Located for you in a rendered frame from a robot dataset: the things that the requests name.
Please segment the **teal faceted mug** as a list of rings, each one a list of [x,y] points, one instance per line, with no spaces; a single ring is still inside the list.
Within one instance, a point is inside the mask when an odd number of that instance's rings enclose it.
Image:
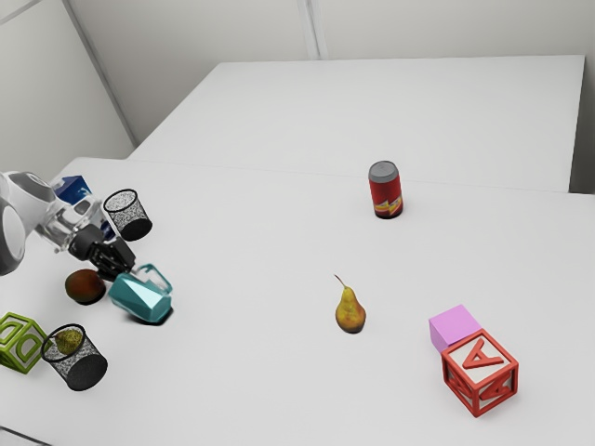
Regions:
[[[144,264],[120,273],[114,280],[108,296],[119,308],[132,316],[159,324],[172,310],[173,287],[153,264]]]

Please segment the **black mesh pen holder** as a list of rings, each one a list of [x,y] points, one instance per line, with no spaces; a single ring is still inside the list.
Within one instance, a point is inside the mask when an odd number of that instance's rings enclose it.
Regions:
[[[77,329],[83,334],[83,343],[71,355],[59,353],[54,336],[66,329]],[[42,359],[65,381],[68,388],[83,391],[95,386],[106,374],[108,362],[77,323],[65,324],[52,331],[42,345]]]
[[[135,190],[122,189],[108,196],[103,209],[127,242],[140,240],[152,230],[152,222]]]

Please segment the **blue carton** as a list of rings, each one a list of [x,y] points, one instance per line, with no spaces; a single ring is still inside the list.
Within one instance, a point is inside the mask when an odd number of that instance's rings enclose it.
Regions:
[[[50,186],[59,199],[72,205],[79,203],[91,194],[91,190],[82,176],[57,178],[50,183]]]

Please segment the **yellow-brown pear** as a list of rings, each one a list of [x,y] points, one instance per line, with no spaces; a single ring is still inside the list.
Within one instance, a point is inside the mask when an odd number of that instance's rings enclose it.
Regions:
[[[337,325],[345,333],[358,334],[364,328],[366,311],[358,301],[354,291],[338,276],[336,278],[343,286],[341,298],[335,311]]]

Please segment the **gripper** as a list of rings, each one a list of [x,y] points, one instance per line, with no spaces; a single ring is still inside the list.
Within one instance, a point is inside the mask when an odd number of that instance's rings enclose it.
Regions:
[[[136,256],[123,239],[106,243],[103,232],[94,225],[78,230],[68,251],[79,260],[90,261],[97,268],[98,275],[109,282],[121,273],[130,272],[136,262]]]

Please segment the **green letter block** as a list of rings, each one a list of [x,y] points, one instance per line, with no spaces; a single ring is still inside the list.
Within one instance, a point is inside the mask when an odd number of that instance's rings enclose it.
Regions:
[[[0,365],[27,374],[41,359],[46,338],[35,320],[7,312],[0,318]]]

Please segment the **red-brown round fruit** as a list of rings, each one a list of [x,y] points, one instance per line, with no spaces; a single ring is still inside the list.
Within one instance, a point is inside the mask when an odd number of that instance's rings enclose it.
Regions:
[[[64,286],[67,296],[81,305],[91,305],[106,293],[104,280],[93,269],[79,269],[71,273]]]

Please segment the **pink cube block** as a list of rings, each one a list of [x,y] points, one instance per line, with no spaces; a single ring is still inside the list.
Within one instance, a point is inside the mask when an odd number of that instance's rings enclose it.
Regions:
[[[464,305],[429,318],[430,340],[439,353],[482,327]]]

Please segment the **red letter block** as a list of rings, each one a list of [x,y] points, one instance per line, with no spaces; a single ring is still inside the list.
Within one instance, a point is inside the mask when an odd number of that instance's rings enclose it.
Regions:
[[[474,417],[518,391],[519,363],[480,329],[441,353],[443,380]]]

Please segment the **yellow-green fruit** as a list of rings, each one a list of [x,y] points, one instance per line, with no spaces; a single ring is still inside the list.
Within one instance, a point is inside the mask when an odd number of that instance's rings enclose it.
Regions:
[[[56,347],[60,354],[73,354],[83,343],[83,334],[77,329],[66,329],[54,336]]]

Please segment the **red soda can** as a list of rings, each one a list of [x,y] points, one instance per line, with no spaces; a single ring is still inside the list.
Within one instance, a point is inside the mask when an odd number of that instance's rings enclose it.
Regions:
[[[378,161],[368,171],[375,215],[392,219],[403,211],[401,177],[397,166],[391,161]]]

